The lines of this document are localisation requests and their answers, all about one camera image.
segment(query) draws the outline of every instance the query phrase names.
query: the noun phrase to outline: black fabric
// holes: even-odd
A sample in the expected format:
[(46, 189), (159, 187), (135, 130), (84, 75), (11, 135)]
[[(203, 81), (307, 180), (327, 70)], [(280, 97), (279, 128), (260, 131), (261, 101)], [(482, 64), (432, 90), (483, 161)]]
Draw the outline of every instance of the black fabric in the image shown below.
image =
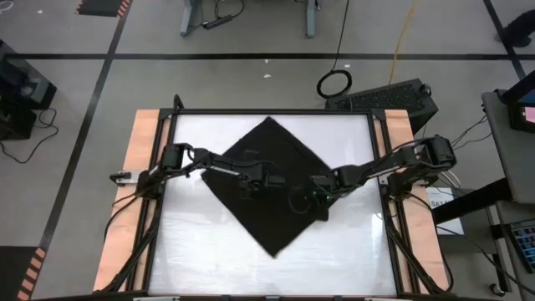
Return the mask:
[(36, 247), (0, 247), (0, 292), (3, 300), (16, 300)]
[[(202, 178), (266, 252), (275, 257), (313, 222), (311, 215), (299, 215), (290, 209), (291, 187), (304, 184), (311, 175), (325, 173), (329, 167), (272, 118), (266, 118), (223, 155), (242, 160), (245, 150), (257, 151), (260, 161), (275, 163), (278, 169), (273, 170), (285, 176), (287, 188), (264, 189), (243, 199), (235, 176), (205, 171)], [(297, 199), (293, 204), (301, 210), (308, 203)]]
[(514, 47), (526, 47), (531, 42), (529, 35), (535, 32), (535, 9), (514, 19), (503, 29), (504, 38)]
[(120, 4), (124, 0), (84, 0), (79, 14), (90, 16), (117, 17)]

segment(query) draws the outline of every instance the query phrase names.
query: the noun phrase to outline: keyboard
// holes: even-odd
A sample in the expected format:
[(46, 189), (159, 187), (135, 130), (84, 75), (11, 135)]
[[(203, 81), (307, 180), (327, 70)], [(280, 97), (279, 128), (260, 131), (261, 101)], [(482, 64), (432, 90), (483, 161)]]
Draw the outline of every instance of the keyboard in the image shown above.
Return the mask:
[(425, 108), (421, 93), (416, 91), (412, 84), (401, 84), (388, 89), (350, 94), (345, 97), (347, 98), (336, 102), (336, 109), (405, 109), (413, 113)]
[(509, 237), (528, 273), (535, 269), (535, 221), (510, 225)]

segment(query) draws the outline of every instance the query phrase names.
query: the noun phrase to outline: black metal frame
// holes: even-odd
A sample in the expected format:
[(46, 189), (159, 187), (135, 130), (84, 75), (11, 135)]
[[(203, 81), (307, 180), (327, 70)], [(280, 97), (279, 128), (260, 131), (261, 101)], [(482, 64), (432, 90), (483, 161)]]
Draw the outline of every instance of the black metal frame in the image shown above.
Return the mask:
[[(155, 140), (152, 148), (152, 153), (150, 156), (150, 168), (155, 166), (155, 164), (158, 161), (158, 152), (160, 149), (160, 145), (162, 142), (162, 135), (163, 135), (163, 129), (164, 129), (164, 123), (167, 119), (171, 118), (171, 125), (169, 129), (169, 135), (167, 137), (167, 145), (173, 143), (173, 138), (175, 136), (176, 132), (176, 121), (178, 118), (178, 115), (365, 115), (368, 120), (368, 126), (369, 126), (369, 134), (372, 144), (372, 151), (374, 152), (374, 158), (378, 159), (380, 157), (379, 153), (379, 144), (378, 139), (375, 131), (375, 118), (377, 118), (380, 122), (381, 127), (381, 133), (383, 136), (383, 141), (385, 143), (385, 150), (391, 151), (392, 147), (390, 144), (390, 135), (388, 131), (388, 127), (386, 124), (385, 119), (385, 111), (384, 110), (354, 110), (354, 111), (329, 111), (329, 110), (249, 110), (249, 109), (218, 109), (218, 110), (212, 110), (212, 109), (183, 109), (183, 106), (179, 105), (179, 109), (161, 109), (158, 117), (158, 125), (156, 126), (156, 133), (155, 133)], [(383, 209), (384, 215), (390, 214), (390, 206), (389, 206), (389, 196), (387, 194), (387, 191), (385, 190), (385, 186), (381, 185), (380, 180), (377, 180), (380, 186), (380, 198), (381, 198), (381, 206)], [(139, 245), (140, 239), (143, 237), (143, 233), (145, 231), (145, 224), (146, 224), (146, 214), (148, 212), (150, 202), (155, 202), (155, 212), (160, 211), (163, 206), (163, 200), (165, 198), (165, 185), (162, 189), (162, 197), (159, 200), (149, 200), (144, 199), (142, 206), (141, 206), (141, 212), (140, 212), (140, 218), (138, 221), (136, 234), (135, 234), (135, 243), (134, 248), (136, 248)], [(401, 203), (396, 204), (398, 217), (399, 217), (399, 224), (400, 224), (400, 230), (401, 234), (405, 240), (405, 243), (407, 246), (410, 247), (410, 237), (408, 232), (408, 226), (405, 219), (405, 212), (403, 205)], [(147, 253), (147, 259), (146, 259), (146, 265), (145, 265), (145, 271), (143, 274), (143, 283), (142, 283), (142, 289), (148, 290), (149, 283), (150, 283), (150, 276), (151, 276), (151, 270), (152, 265), (154, 261), (154, 252), (155, 252), (155, 243), (157, 239), (157, 233), (154, 237), (154, 239), (150, 242), (148, 247), (148, 253)], [(401, 281), (401, 274), (400, 274), (400, 265), (399, 265), (399, 259), (398, 259), (398, 253), (397, 248), (395, 246), (395, 243), (393, 240), (386, 236), (388, 246), (389, 246), (389, 252), (390, 252), (390, 260), (392, 262), (392, 271), (394, 274), (394, 281), (395, 281), (395, 289), (396, 293), (400, 295), (403, 293), (403, 283)], [(413, 269), (411, 266), (408, 266), (409, 268), (409, 275), (410, 275), (410, 283), (411, 288), (413, 292), (420, 292), (420, 286), (418, 283), (418, 278), (416, 277)], [(132, 290), (135, 282), (135, 273), (137, 271), (137, 266), (132, 269), (128, 280), (126, 289)]]
[[(146, 298), (149, 297), (149, 294), (146, 291), (133, 291), (133, 292), (121, 292), (121, 293), (98, 293), (82, 296), (69, 296), (61, 298), (47, 298), (41, 299), (41, 301), (132, 301), (133, 298)], [(492, 299), (482, 299), (482, 298), (463, 298), (450, 295), (429, 295), (429, 294), (419, 294), (419, 293), (401, 293), (398, 298), (404, 300), (412, 301), (495, 301)], [(302, 300), (302, 297), (278, 297), (270, 296), (268, 298), (263, 296), (180, 296), (180, 301), (198, 301), (198, 300), (214, 300), (214, 301), (295, 301)], [(365, 301), (369, 298), (365, 297), (341, 297), (341, 296), (332, 296), (332, 297), (310, 297), (308, 300), (313, 301)]]
[(433, 209), (433, 217), (438, 225), (454, 218), (462, 217), (470, 212), (475, 212), (499, 201), (512, 199), (511, 189), (506, 178), (494, 181), (482, 188), (456, 197), (453, 201)]

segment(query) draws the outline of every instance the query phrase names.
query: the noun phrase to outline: desk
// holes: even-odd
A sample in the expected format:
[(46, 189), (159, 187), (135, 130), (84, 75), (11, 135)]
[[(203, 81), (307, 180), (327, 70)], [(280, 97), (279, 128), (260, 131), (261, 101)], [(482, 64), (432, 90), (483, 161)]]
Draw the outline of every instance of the desk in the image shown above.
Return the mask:
[[(135, 123), (130, 137), (130, 144), (126, 153), (125, 170), (143, 170), (148, 168), (150, 153), (155, 142), (156, 127), (158, 124), (159, 110), (138, 110)], [(386, 124), (390, 134), (390, 144), (396, 147), (406, 141), (413, 140), (412, 131), (406, 111), (388, 110), (385, 111)], [(166, 129), (168, 125), (163, 125), (163, 136), (160, 142), (160, 149), (166, 141)], [(385, 145), (382, 140), (382, 131), (378, 120), (375, 122), (375, 131), (378, 134), (380, 152), (384, 153)], [(133, 191), (133, 186), (120, 187), (116, 199), (127, 196)], [(417, 196), (426, 199), (425, 189), (415, 187), (413, 190)], [(405, 217), (407, 221), (410, 244), (413, 253), (418, 258), (425, 270), (442, 288), (446, 288), (446, 271), (441, 258), (441, 250), (436, 236), (436, 230), (432, 215), (416, 200), (405, 200), (403, 203)], [(117, 217), (112, 223), (108, 238), (104, 243), (104, 249), (100, 260), (99, 271), (95, 279), (94, 289), (103, 288), (121, 269), (127, 257), (132, 252), (133, 241), (135, 240), (135, 229), (139, 221), (141, 210), (140, 202), (129, 207)], [(403, 292), (412, 292), (410, 286), (410, 276), (406, 261), (402, 255), (399, 258), (399, 270)], [(131, 289), (142, 289), (143, 275), (145, 271), (146, 256), (142, 257), (135, 274), (135, 281), (131, 284)]]
[[(307, 38), (316, 35), (316, 10), (319, 10), (319, 0), (306, 0), (307, 2)], [(182, 12), (181, 36), (185, 37), (191, 29), (195, 27), (193, 17), (197, 6), (202, 5), (202, 0), (184, 0), (184, 11)]]
[[(496, 205), (500, 225), (492, 226), (488, 231), (492, 229), (494, 240), (505, 239), (514, 275), (522, 283), (533, 288), (535, 287), (535, 274), (526, 271), (512, 241), (508, 235), (504, 235), (504, 232), (507, 224), (535, 218), (535, 185), (533, 185), (532, 174), (535, 168), (535, 135), (510, 128), (507, 107), (500, 101), (497, 93), (487, 92), (481, 98), (505, 178), (434, 209), (435, 222), (438, 224), (467, 214), (473, 215), (489, 206)], [(482, 234), (485, 232), (483, 229), (479, 230), (480, 233), (476, 239), (478, 242), (484, 238)], [(499, 260), (503, 266), (504, 258), (500, 252), (497, 252), (497, 257), (496, 254), (493, 253), (493, 255), (495, 261)], [(502, 290), (506, 292), (511, 290), (509, 281), (499, 272), (498, 279)], [(524, 299), (535, 300), (534, 296), (523, 290), (521, 290), (521, 295)]]

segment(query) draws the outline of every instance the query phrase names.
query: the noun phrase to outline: gray floor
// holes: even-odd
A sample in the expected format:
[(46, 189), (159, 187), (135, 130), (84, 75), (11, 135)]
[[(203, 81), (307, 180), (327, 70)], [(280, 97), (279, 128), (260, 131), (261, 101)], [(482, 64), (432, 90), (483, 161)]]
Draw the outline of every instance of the gray floor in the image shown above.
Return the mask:
[[(304, 37), (302, 4), (290, 0), (245, 1), (246, 10), (234, 21), (210, 31), (198, 28), (190, 37), (181, 38), (182, 1), (134, 0), (117, 52), (336, 51), (345, 1), (323, 1), (314, 39)], [(227, 2), (224, 9), (229, 12), (239, 9), (236, 1)], [(532, 6), (528, 0), (492, 2), (503, 23)], [(19, 53), (106, 53), (117, 19), (75, 15), (74, 3), (64, 0), (44, 6), (38, 0), (16, 1), (12, 10), (0, 14), (0, 39)], [(212, 2), (206, 2), (204, 8), (205, 17), (211, 18)], [(410, 0), (351, 1), (342, 52), (392, 54), (409, 8)], [(504, 54), (503, 46), (493, 40), (495, 33), (482, 1), (422, 0), (401, 52)], [(535, 48), (517, 52), (535, 54)], [(0, 166), (10, 175), (0, 181), (0, 199), (5, 200), (0, 211), (0, 245), (34, 245), (41, 238), (102, 63), (31, 61), (59, 88), (52, 106), (59, 113), (60, 132), (25, 166), (0, 156)], [(91, 292), (104, 225), (116, 191), (108, 175), (122, 167), (137, 109), (168, 107), (174, 94), (179, 94), (188, 108), (322, 108), (315, 85), (332, 63), (322, 59), (115, 60), (33, 297)], [(387, 84), (390, 64), (389, 60), (343, 60), (338, 66), (352, 73), (353, 91), (359, 91)], [(529, 72), (535, 69), (535, 62), (524, 61), (522, 66)], [(440, 108), (428, 124), (426, 135), (449, 138), (457, 137), (483, 116), (482, 92), (507, 88), (518, 80), (508, 61), (400, 61), (395, 81), (412, 78), (431, 86)], [(326, 85), (335, 91), (341, 83), (331, 79)], [(489, 131), (488, 125), (479, 125), (466, 139), (482, 137)], [(8, 148), (25, 157), (42, 135), (36, 130), (31, 140), (10, 143)], [(467, 145), (456, 154), (459, 163), (453, 171), (463, 186), (478, 188), (502, 177), (492, 139)], [(487, 286), (496, 282), (496, 274), (484, 258), (470, 254), (446, 254), (446, 258), (456, 278), (454, 292), (492, 297)], [(508, 294), (505, 299), (514, 300), (517, 295)]]

